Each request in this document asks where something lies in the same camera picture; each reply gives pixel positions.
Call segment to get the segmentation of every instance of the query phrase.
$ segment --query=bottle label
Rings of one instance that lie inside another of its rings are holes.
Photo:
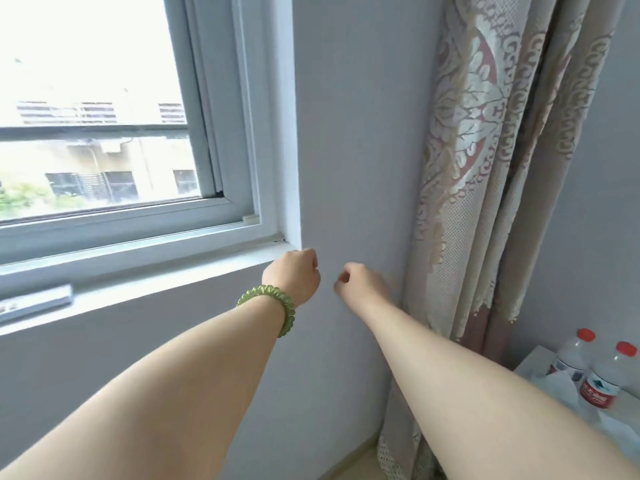
[[[551,363],[551,367],[549,367],[547,375],[553,374],[557,371],[565,371],[567,374],[569,374],[569,377],[571,377],[571,380],[574,382],[578,382],[584,375],[583,369],[576,369],[575,367],[571,367],[570,365],[567,365],[563,361],[558,359],[558,357],[556,357]]]
[[[602,409],[608,409],[613,404],[616,396],[620,391],[620,386],[616,386],[610,382],[606,382],[595,372],[589,374],[587,380],[580,387],[580,395],[593,404]]]

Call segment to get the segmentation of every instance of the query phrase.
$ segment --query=glass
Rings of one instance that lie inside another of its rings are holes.
[[[200,196],[186,137],[7,141],[0,159],[0,221]]]
[[[0,39],[0,127],[94,128],[0,141],[0,221],[200,196],[186,126],[113,132],[187,123],[163,0],[0,0]]]

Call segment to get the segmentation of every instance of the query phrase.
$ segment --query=red bottle cap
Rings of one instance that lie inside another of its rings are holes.
[[[578,338],[585,342],[592,342],[596,338],[596,334],[588,328],[580,328],[578,329]]]
[[[629,342],[618,342],[616,345],[616,350],[620,352],[620,354],[624,354],[628,357],[633,357],[638,353],[638,349],[635,345],[630,344]]]

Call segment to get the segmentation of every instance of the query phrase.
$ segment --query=green foliage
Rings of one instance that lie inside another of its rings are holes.
[[[48,187],[27,183],[0,188],[0,218],[20,217],[26,209],[37,204],[50,209],[80,209],[84,206],[84,198],[71,195],[56,197]]]

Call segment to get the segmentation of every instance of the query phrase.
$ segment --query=floor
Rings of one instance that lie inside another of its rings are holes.
[[[334,480],[387,480],[376,459],[376,449],[368,450]]]

